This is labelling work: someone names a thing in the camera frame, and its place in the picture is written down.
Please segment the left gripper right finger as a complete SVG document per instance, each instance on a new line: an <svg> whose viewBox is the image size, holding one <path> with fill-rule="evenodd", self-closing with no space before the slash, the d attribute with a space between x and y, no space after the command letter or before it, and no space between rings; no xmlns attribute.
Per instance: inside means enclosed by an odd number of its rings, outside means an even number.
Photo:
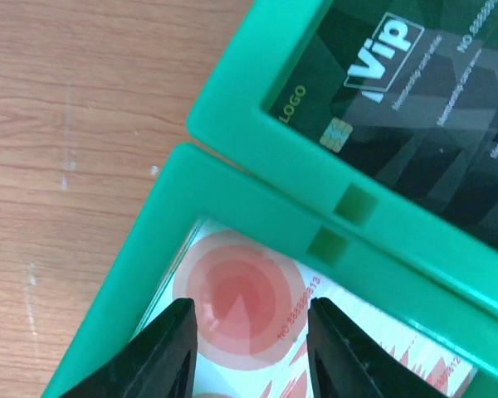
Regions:
<svg viewBox="0 0 498 398"><path fill-rule="evenodd" d="M306 341L315 397L444 396L391 357L329 298L310 301Z"/></svg>

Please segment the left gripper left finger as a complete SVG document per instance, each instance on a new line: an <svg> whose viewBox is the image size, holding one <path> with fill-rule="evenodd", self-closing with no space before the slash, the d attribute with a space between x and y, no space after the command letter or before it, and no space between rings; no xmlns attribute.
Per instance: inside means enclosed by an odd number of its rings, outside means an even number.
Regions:
<svg viewBox="0 0 498 398"><path fill-rule="evenodd" d="M194 301L175 299L64 397L190 397L198 354Z"/></svg>

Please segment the green bin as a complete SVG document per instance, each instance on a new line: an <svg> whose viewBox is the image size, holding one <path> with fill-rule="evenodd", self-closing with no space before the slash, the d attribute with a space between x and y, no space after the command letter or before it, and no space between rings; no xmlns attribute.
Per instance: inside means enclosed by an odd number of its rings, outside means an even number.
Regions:
<svg viewBox="0 0 498 398"><path fill-rule="evenodd" d="M192 145L169 156L45 396L63 394L117 355L191 230L213 219L296 260L476 368L459 397L498 397L498 313L395 250L364 238Z"/></svg>
<svg viewBox="0 0 498 398"><path fill-rule="evenodd" d="M498 313L498 250L270 114L334 1L256 1L188 116L201 143Z"/></svg>

